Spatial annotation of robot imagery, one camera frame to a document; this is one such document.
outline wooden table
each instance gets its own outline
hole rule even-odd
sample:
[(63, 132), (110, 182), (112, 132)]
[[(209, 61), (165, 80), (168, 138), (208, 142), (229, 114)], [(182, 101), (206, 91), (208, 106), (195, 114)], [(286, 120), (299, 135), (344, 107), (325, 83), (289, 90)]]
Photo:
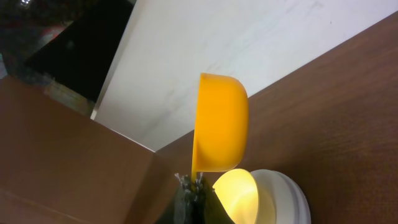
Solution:
[[(291, 177), (312, 223), (398, 223), (398, 13), (250, 97), (249, 110), (239, 167)], [(156, 153), (126, 223), (156, 220), (172, 173), (190, 172), (192, 140)]]

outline wood grain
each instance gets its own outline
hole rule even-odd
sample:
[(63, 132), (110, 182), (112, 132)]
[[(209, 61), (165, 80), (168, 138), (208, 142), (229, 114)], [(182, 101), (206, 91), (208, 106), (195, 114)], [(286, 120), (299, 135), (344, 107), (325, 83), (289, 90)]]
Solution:
[(10, 77), (0, 105), (3, 192), (76, 220), (123, 222), (152, 152)]
[[(291, 177), (313, 223), (398, 223), (397, 40), (396, 12), (250, 97), (239, 167)], [(146, 186), (156, 184), (161, 196), (130, 211), (139, 223), (161, 214), (177, 185), (173, 172), (189, 174), (192, 140), (190, 132), (156, 153), (163, 165), (152, 168), (167, 166), (169, 177), (140, 187), (149, 195)]]

